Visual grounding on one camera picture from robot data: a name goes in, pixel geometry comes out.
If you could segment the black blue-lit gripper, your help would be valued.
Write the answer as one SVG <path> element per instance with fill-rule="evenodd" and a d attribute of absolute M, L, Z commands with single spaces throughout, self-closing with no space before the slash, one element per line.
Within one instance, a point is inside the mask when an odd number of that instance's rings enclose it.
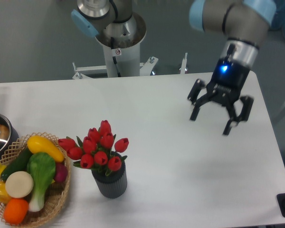
<path fill-rule="evenodd" d="M 223 131 L 223 135 L 229 135 L 232 127 L 237 126 L 241 121 L 246 122 L 252 109 L 254 99 L 250 96 L 239 96 L 250 69 L 241 65 L 235 60 L 227 58 L 219 59 L 210 82 L 205 84 L 201 79 L 197 79 L 189 92 L 187 99 L 194 106 L 190 120 L 195 121 L 200 111 L 200 107 L 209 101 L 225 106 L 229 115 L 229 120 Z M 198 98 L 202 89 L 207 89 L 206 94 Z M 237 100 L 242 102 L 242 109 L 239 115 L 236 114 L 234 103 Z"/>

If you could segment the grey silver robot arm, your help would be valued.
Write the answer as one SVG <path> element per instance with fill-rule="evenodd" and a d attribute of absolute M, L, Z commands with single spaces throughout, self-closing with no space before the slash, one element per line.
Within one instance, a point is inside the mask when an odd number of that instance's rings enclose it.
<path fill-rule="evenodd" d="M 140 43 L 146 34 L 144 20 L 130 0 L 79 0 L 71 18 L 86 36 L 103 46 L 109 77 L 141 76 Z M 229 120 L 223 134 L 248 120 L 253 98 L 241 90 L 271 26 L 276 5 L 272 0 L 196 0 L 189 22 L 200 31 L 220 32 L 227 42 L 209 83 L 198 79 L 188 99 L 196 120 L 200 107 L 215 102 L 225 107 Z"/>

